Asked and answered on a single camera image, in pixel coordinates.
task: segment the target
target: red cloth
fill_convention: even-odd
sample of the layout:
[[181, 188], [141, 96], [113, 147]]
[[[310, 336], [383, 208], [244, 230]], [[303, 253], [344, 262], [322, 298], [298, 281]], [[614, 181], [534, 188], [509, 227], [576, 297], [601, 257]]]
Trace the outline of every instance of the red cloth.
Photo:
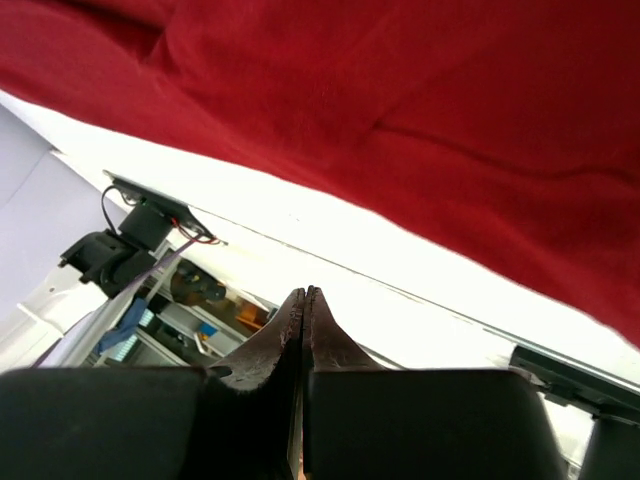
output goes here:
[[368, 207], [640, 344], [639, 25], [631, 0], [0, 0], [0, 86]]

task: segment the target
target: red wire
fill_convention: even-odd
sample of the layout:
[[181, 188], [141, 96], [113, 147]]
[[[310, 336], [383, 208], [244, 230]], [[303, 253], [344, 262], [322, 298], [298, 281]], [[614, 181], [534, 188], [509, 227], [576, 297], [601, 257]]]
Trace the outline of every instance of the red wire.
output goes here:
[[200, 240], [198, 237], [193, 237], [189, 235], [189, 233], [184, 229], [184, 227], [180, 225], [180, 222], [178, 221], [177, 218], [172, 218], [171, 223], [173, 223], [173, 226], [178, 229], [178, 231], [182, 234], [183, 237], [186, 237], [189, 240], [193, 240], [196, 243], [201, 243], [203, 245], [217, 245], [218, 243], [220, 243], [220, 240], [218, 240], [216, 237], [210, 238], [209, 240]]

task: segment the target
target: blue cloth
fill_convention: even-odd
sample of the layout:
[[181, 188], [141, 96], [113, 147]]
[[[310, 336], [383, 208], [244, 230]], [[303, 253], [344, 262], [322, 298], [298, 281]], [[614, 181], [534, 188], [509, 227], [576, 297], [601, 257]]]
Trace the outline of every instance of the blue cloth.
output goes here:
[[100, 355], [114, 345], [125, 341], [133, 335], [136, 332], [136, 328], [138, 323], [140, 323], [142, 315], [144, 315], [144, 312], [147, 310], [147, 305], [148, 304], [145, 299], [136, 298], [129, 307], [129, 310], [127, 310], [122, 317], [118, 326], [113, 330], [109, 330], [102, 336], [96, 345], [96, 348], [94, 348], [94, 352]]

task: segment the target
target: gray wall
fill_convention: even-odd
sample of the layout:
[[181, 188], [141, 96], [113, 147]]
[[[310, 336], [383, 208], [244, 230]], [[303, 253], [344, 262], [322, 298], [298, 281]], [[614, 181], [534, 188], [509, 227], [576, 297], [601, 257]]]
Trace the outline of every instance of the gray wall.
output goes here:
[[[100, 192], [0, 106], [0, 322], [91, 231], [104, 230]], [[117, 223], [124, 212], [109, 202]]]

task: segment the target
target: red fabric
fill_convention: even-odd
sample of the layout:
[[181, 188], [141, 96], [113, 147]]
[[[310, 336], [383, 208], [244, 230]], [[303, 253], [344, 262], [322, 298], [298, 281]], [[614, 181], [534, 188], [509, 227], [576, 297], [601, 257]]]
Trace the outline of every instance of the red fabric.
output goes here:
[[0, 86], [368, 207], [640, 344], [638, 25], [624, 0], [0, 0]]

